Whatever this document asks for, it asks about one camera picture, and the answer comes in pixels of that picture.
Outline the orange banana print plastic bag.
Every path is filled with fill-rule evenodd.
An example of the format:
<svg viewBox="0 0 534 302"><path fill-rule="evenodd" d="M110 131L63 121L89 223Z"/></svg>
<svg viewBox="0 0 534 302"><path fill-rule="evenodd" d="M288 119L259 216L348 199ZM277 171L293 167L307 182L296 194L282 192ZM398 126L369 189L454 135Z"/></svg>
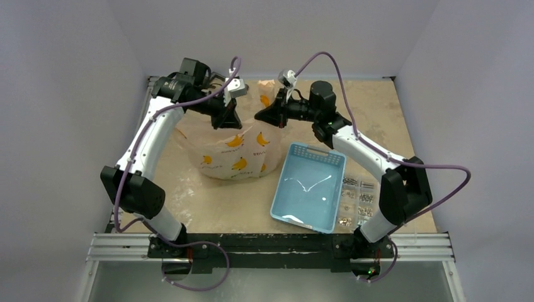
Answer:
<svg viewBox="0 0 534 302"><path fill-rule="evenodd" d="M177 143L204 176L221 180L263 177L282 157L283 130L253 117L241 129L213 129L200 116L185 116L176 126Z"/></svg>

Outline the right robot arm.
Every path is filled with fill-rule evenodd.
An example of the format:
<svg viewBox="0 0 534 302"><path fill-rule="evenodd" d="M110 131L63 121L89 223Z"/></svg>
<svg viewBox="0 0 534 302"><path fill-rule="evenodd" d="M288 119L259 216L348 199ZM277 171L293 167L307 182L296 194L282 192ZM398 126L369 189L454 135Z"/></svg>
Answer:
<svg viewBox="0 0 534 302"><path fill-rule="evenodd" d="M423 161L405 159L371 141L337 111L336 94L326 81L311 84L309 97L295 99L288 88L254 119L284 128L289 120L308 121L318 141L354 160L379 183L378 210L354 232L355 251L368 256L378 241L429 206L433 197Z"/></svg>

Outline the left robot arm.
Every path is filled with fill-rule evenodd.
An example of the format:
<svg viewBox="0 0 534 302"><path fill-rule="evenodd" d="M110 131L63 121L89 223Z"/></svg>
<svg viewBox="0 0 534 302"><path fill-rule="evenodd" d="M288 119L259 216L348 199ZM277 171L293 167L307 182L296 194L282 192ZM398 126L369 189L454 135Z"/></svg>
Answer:
<svg viewBox="0 0 534 302"><path fill-rule="evenodd" d="M175 126L187 111L211 118L212 127L240 129L236 113L237 97L246 92L239 78L241 58L230 63L229 75L221 86L208 92L211 68L199 60L185 58L180 69L162 76L154 83L149 107L132 143L118 162L104 166L100 179L113 205L113 223L117 232L132 226L120 225L119 210L134 215L163 240L163 249L171 257L181 257L188 248L185 225L165 207L166 193L154 182L157 163Z"/></svg>

